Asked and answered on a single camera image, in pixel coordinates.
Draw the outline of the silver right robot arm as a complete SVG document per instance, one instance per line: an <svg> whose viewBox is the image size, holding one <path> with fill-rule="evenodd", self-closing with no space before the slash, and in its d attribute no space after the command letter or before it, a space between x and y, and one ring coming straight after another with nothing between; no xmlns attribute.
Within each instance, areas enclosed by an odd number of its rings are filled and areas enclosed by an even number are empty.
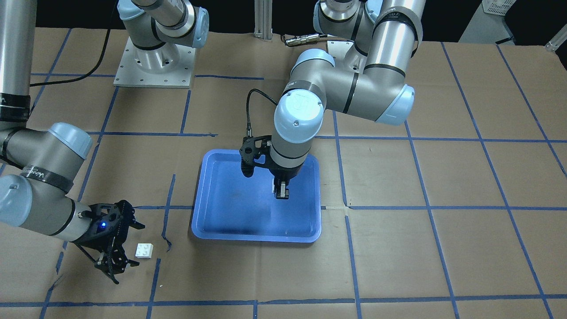
<svg viewBox="0 0 567 319"><path fill-rule="evenodd" d="M115 85L189 88L197 49L209 32L210 15L188 0L120 0L129 32ZM1 2L1 162L20 169L0 180L1 221L75 244L95 268L116 281L127 267L122 244L130 228L142 230L125 201L86 206L68 198L93 140L78 127L58 122L46 131L26 127L31 111L30 74L37 1Z"/></svg>

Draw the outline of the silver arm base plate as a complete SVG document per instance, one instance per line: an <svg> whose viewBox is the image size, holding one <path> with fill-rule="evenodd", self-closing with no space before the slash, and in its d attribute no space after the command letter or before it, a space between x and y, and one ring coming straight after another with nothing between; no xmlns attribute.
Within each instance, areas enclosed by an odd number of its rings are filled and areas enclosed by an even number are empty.
<svg viewBox="0 0 567 319"><path fill-rule="evenodd" d="M129 88L190 89L197 52L196 48L172 43L145 51L128 39L113 84Z"/></svg>

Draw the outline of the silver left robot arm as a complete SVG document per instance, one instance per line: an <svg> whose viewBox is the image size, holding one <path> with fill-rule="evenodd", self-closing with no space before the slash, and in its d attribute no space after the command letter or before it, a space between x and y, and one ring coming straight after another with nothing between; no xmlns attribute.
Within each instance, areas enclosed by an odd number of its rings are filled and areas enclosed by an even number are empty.
<svg viewBox="0 0 567 319"><path fill-rule="evenodd" d="M415 89L406 83L409 61L423 40L424 0L319 0L314 27L352 42L344 55L322 49L301 53L275 110L267 159L275 166L276 198L289 198L327 109L375 123L401 125Z"/></svg>

